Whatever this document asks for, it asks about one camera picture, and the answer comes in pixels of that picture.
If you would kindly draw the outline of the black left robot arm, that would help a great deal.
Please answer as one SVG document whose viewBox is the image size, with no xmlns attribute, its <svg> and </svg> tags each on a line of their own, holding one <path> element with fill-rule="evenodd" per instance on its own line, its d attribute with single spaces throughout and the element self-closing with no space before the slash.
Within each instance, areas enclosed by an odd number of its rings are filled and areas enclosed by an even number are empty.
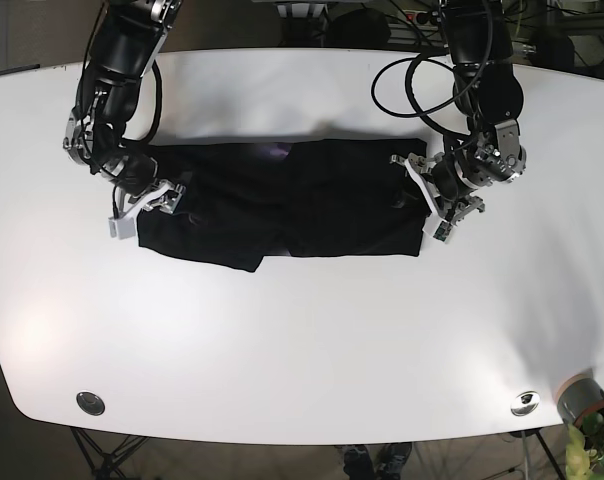
<svg viewBox="0 0 604 480">
<path fill-rule="evenodd" d="M 394 155 L 418 185 L 430 209 L 424 230 L 448 242 L 468 214 L 484 212 L 477 191 L 510 183 L 526 169 L 518 117 L 522 87 L 513 71 L 513 47 L 499 1 L 443 1 L 441 32 L 452 61 L 451 104 L 465 115 L 465 134 L 443 129 L 443 152 L 426 158 Z"/>
</svg>

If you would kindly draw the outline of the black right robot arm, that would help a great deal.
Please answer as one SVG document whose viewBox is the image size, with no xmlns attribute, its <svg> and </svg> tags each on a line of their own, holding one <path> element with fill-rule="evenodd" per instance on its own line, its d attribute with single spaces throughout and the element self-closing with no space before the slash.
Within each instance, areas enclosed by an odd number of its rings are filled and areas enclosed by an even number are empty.
<svg viewBox="0 0 604 480">
<path fill-rule="evenodd" d="M 112 184 L 109 230 L 120 240 L 136 236 L 141 211 L 171 214 L 185 191 L 182 184 L 160 178 L 157 161 L 144 151 L 162 113 L 156 58 L 180 8 L 178 1 L 105 1 L 85 49 L 63 148 L 75 163 Z M 147 134 L 130 140 L 126 127 L 137 110 L 146 73 L 155 80 L 154 116 Z"/>
</svg>

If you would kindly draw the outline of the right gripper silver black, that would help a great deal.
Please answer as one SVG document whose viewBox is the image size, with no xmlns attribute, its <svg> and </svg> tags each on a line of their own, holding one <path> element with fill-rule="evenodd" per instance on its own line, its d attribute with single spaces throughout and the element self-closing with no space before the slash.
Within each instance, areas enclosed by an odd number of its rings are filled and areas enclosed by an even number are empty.
<svg viewBox="0 0 604 480">
<path fill-rule="evenodd" d="M 186 192 L 182 184 L 160 180 L 135 197 L 122 188 L 112 192 L 112 216 L 108 219 L 110 236 L 127 240 L 137 235 L 137 218 L 142 211 L 159 210 L 172 215 Z"/>
</svg>

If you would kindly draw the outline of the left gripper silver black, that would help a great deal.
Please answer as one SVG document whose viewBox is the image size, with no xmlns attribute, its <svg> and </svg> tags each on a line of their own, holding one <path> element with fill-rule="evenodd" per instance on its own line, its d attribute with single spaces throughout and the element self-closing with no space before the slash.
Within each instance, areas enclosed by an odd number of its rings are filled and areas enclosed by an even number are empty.
<svg viewBox="0 0 604 480">
<path fill-rule="evenodd" d="M 471 213 L 485 212 L 482 198 L 474 195 L 476 186 L 466 184 L 454 167 L 454 159 L 444 153 L 423 157 L 393 154 L 391 164 L 403 167 L 418 186 L 405 185 L 394 193 L 393 208 L 413 208 L 420 204 L 420 192 L 430 209 L 423 231 L 444 244 L 451 242 L 459 224 Z"/>
</svg>

